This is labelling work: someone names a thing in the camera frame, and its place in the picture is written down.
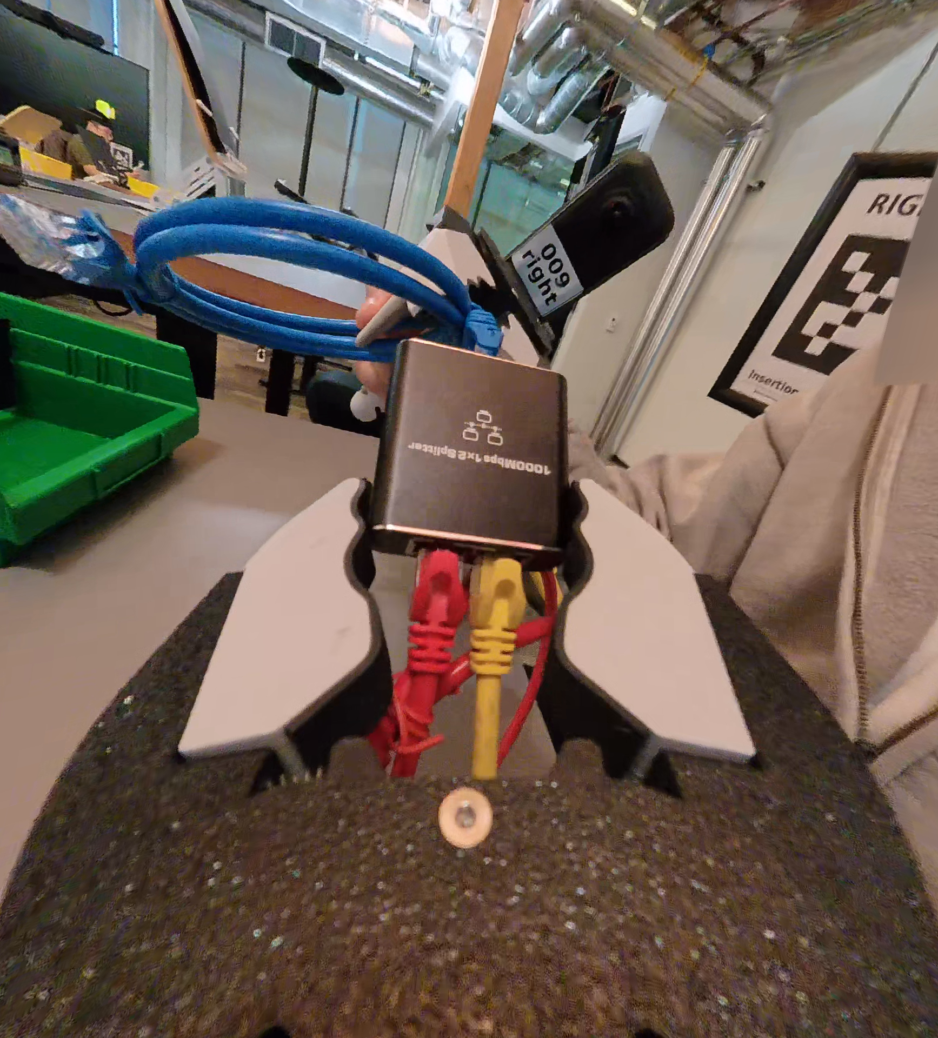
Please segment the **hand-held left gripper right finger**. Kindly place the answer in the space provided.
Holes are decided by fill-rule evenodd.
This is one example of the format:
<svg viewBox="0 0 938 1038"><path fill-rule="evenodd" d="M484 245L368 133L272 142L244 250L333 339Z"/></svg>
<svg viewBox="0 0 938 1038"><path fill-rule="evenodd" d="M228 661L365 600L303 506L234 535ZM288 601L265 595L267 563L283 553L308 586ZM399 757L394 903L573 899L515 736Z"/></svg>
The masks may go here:
<svg viewBox="0 0 938 1038"><path fill-rule="evenodd" d="M565 521L565 592L542 678L556 755L585 741L609 776L640 782L661 755L752 762L690 564L590 479L568 489Z"/></svg>

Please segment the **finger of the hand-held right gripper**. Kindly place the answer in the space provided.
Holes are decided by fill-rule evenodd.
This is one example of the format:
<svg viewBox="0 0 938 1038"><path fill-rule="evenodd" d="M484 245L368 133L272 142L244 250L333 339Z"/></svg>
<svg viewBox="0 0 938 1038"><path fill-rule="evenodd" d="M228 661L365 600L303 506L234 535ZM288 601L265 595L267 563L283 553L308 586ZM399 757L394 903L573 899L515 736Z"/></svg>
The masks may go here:
<svg viewBox="0 0 938 1038"><path fill-rule="evenodd" d="M441 328L426 308L384 290L369 290L356 313L356 350L379 352L386 342L403 342Z"/></svg>
<svg viewBox="0 0 938 1038"><path fill-rule="evenodd" d="M445 266L451 276L460 280L462 288L451 290L421 272L418 272L418 280L443 295L457 311L466 312L470 302L469 285L489 283L488 266L473 233L454 227L434 227L419 242L419 248Z"/></svg>

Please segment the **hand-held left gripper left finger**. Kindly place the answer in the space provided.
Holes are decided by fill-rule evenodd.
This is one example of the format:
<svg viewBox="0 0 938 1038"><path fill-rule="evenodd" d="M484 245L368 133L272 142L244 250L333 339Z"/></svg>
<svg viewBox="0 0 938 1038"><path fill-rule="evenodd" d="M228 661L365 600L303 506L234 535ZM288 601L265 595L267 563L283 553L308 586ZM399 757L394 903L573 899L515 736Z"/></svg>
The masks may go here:
<svg viewBox="0 0 938 1038"><path fill-rule="evenodd" d="M371 485L347 479L247 562L177 750L273 754L289 776L381 771L370 736L392 668L368 532Z"/></svg>

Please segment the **black ethernet splitter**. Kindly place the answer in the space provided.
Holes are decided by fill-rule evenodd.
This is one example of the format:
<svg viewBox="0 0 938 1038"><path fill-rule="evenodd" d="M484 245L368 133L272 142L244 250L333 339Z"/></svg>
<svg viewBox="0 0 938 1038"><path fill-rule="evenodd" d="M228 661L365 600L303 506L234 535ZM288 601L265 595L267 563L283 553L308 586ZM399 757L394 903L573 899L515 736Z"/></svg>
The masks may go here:
<svg viewBox="0 0 938 1038"><path fill-rule="evenodd" d="M398 345L373 481L376 551L557 568L567 487L560 374L418 338Z"/></svg>

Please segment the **green plastic bin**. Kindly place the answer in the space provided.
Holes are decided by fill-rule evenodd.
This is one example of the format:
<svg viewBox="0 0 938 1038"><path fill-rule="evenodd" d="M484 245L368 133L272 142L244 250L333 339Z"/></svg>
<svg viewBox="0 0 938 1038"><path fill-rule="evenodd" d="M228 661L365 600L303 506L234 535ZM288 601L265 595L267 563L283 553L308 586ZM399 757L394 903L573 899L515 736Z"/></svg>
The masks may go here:
<svg viewBox="0 0 938 1038"><path fill-rule="evenodd" d="M0 567L199 431L190 359L0 292Z"/></svg>

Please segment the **person's right hand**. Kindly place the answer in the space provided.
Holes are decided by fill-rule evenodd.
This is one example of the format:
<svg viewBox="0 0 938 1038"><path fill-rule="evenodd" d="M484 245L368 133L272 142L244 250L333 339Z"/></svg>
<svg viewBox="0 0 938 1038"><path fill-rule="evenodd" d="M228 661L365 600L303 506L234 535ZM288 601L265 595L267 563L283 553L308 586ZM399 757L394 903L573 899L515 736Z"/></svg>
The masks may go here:
<svg viewBox="0 0 938 1038"><path fill-rule="evenodd" d="M358 352L354 362L354 374L361 385L358 397L364 397L367 403L373 404L375 414L384 411L395 363L393 360L383 360L382 351Z"/></svg>

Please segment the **black white marker sheet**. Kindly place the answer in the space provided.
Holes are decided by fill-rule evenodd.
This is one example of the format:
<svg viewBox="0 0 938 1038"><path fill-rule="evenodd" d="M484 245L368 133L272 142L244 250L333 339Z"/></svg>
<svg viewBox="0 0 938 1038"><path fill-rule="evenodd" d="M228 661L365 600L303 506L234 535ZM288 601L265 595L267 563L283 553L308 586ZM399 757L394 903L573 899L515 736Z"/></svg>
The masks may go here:
<svg viewBox="0 0 938 1038"><path fill-rule="evenodd" d="M749 417L882 342L938 151L856 152L708 397Z"/></svg>

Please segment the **yellow plastic bin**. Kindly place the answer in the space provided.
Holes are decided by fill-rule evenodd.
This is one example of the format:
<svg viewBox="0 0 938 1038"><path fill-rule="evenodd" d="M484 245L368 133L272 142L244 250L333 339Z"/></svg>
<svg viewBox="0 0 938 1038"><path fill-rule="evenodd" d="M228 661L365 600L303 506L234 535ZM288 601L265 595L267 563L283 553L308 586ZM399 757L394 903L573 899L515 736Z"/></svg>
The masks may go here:
<svg viewBox="0 0 938 1038"><path fill-rule="evenodd" d="M61 128L60 118L22 105L0 119L0 129L19 144L23 169L32 174L71 181L72 168L66 161L45 155L38 149L42 141Z"/></svg>

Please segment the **black monitor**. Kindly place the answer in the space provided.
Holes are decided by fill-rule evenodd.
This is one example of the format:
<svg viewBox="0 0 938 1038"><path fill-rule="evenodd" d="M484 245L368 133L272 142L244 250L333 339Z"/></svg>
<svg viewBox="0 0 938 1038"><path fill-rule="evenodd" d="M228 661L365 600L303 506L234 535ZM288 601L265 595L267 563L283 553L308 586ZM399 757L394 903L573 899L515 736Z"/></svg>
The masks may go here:
<svg viewBox="0 0 938 1038"><path fill-rule="evenodd" d="M150 165L150 73L138 63L60 33L47 13L0 2L0 115L23 106L78 121L96 102L115 113L115 141Z"/></svg>

